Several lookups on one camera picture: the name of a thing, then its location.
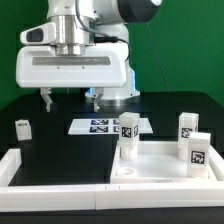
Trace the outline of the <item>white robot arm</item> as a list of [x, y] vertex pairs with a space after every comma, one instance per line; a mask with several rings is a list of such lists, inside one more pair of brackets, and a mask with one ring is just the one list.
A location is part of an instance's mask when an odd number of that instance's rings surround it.
[[162, 0], [48, 0], [48, 22], [23, 31], [16, 82], [38, 88], [48, 110], [53, 88], [85, 88], [98, 111], [140, 95], [129, 65], [128, 24], [150, 21]]

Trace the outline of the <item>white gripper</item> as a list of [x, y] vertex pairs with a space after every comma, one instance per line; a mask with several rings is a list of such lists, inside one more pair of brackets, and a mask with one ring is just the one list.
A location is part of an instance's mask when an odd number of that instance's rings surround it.
[[[23, 88], [41, 88], [40, 95], [51, 112], [50, 88], [122, 87], [126, 83], [128, 47], [103, 43], [85, 48], [79, 56], [57, 56], [52, 46], [28, 46], [17, 56], [16, 81]], [[94, 92], [93, 111], [100, 109], [103, 88]]]

